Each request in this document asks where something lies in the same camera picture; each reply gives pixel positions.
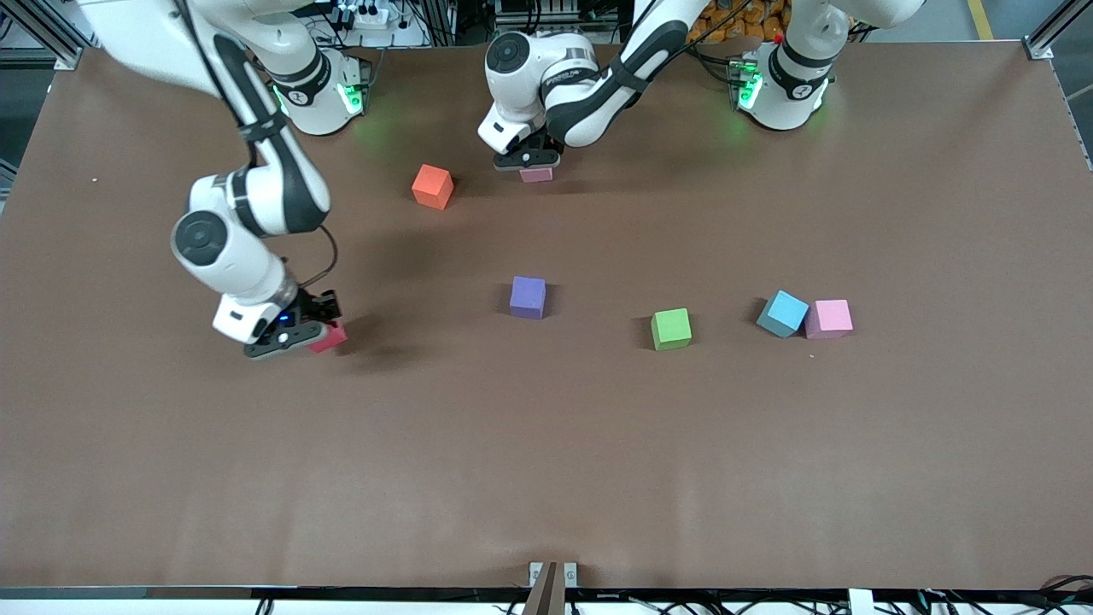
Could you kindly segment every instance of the brown table surface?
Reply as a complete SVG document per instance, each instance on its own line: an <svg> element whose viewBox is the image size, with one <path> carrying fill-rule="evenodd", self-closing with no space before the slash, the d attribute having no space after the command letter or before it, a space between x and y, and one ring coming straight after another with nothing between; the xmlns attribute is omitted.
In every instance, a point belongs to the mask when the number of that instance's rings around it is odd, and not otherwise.
<svg viewBox="0 0 1093 615"><path fill-rule="evenodd" d="M244 150L90 51L0 217L3 584L1034 588L1093 569L1093 176L1016 43L851 45L803 129L689 58L559 178L475 137L481 48L387 55L305 147L339 353L246 360L168 249ZM444 212L413 202L451 169ZM270 241L308 275L319 234ZM513 274L542 322L500 314ZM753 326L785 287L857 334ZM648 350L686 306L696 344Z"/></svg>

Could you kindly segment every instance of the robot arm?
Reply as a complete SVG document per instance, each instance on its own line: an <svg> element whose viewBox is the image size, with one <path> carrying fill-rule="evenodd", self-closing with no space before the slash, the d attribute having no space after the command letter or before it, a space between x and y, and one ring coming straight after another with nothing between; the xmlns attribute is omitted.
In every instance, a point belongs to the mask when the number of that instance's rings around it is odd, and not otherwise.
<svg viewBox="0 0 1093 615"><path fill-rule="evenodd" d="M764 44L751 55L756 70L751 87L741 91L741 108L769 128L804 123L819 108L831 66L846 44L847 13L886 28L915 14L922 1L798 0L781 45ZM602 137L684 46L707 2L637 0L636 4L634 14L642 17L603 71L591 44L579 34L513 32L497 37L485 59L494 104L479 126L479 137L498 154L508 154L543 127L564 145L584 146ZM527 156L524 165L529 164Z"/></svg>
<svg viewBox="0 0 1093 615"><path fill-rule="evenodd" d="M223 98L252 147L250 164L193 184L188 212L172 235L179 262L222 293L213 328L247 345L252 358L322 340L326 323L340 316L337 299L299 288L260 237L318 228L330 194L244 47L185 0L89 2L84 11L108 52L138 72ZM149 34L151 24L158 32ZM169 52L142 49L150 40L164 42ZM315 49L307 42L305 52ZM255 151L265 165L257 165Z"/></svg>
<svg viewBox="0 0 1093 615"><path fill-rule="evenodd" d="M739 107L775 130L808 121L823 102L831 68L846 45L848 14L881 28L894 27L924 0L800 0L780 44L764 43L744 56L754 62Z"/></svg>
<svg viewBox="0 0 1093 615"><path fill-rule="evenodd" d="M707 0L638 1L642 15L604 70L579 34L528 36L512 32L490 45L486 82L494 104L479 135L507 153L543 126L571 146L595 143L634 104L685 44Z"/></svg>

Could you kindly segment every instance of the power strip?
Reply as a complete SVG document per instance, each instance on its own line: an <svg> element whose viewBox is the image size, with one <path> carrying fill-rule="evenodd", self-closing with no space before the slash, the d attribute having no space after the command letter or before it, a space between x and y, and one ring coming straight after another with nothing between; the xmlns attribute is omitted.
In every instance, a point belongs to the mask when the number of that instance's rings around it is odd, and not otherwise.
<svg viewBox="0 0 1093 615"><path fill-rule="evenodd" d="M356 14L356 27L361 29L387 29L387 17L391 12L388 9L379 9L375 15L367 12Z"/></svg>

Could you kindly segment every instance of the metal bracket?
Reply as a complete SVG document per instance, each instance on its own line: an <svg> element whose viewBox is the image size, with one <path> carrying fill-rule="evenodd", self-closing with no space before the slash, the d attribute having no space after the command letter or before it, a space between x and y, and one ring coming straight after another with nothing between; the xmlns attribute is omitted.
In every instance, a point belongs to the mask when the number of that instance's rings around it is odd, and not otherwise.
<svg viewBox="0 0 1093 615"><path fill-rule="evenodd" d="M1021 46L1025 48L1025 56L1030 60L1050 60L1055 58L1050 47L1036 48L1032 46L1032 40L1025 36L1021 38Z"/></svg>
<svg viewBox="0 0 1093 615"><path fill-rule="evenodd" d="M528 587L533 587L536 581L539 579L540 572L542 571L544 564L542 561L532 561L528 565ZM577 588L577 563L566 561L563 570L565 575L565 587Z"/></svg>
<svg viewBox="0 0 1093 615"><path fill-rule="evenodd" d="M561 564L556 561L532 563L531 566L539 565L539 569L533 575L534 583L531 586L531 593L524 604L526 615L564 615L565 614L565 584L567 575L563 571ZM577 580L577 565L573 565L574 581Z"/></svg>
<svg viewBox="0 0 1093 615"><path fill-rule="evenodd" d="M872 590L848 589L847 594L850 602L850 615L872 615L873 592Z"/></svg>

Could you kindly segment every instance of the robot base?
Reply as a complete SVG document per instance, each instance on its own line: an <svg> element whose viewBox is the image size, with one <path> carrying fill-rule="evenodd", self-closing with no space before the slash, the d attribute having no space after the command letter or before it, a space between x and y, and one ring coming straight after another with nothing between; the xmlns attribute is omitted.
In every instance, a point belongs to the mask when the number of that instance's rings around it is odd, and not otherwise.
<svg viewBox="0 0 1093 615"><path fill-rule="evenodd" d="M285 115L301 131L316 135L336 132L354 117L364 115L372 81L372 62L334 49L322 49L322 54L330 60L332 74L310 104L297 105L292 92L282 95L274 85Z"/></svg>
<svg viewBox="0 0 1093 615"><path fill-rule="evenodd" d="M759 49L743 55L744 62L754 62L755 73L751 82L755 85L751 90L750 97L745 97L744 94L747 85L733 88L738 92L733 102L737 108L755 118L762 126L773 130L792 130L802 126L820 108L828 81L824 81L823 85L807 97L799 100L791 99L771 76L771 54L776 48L777 45L774 43L763 43Z"/></svg>

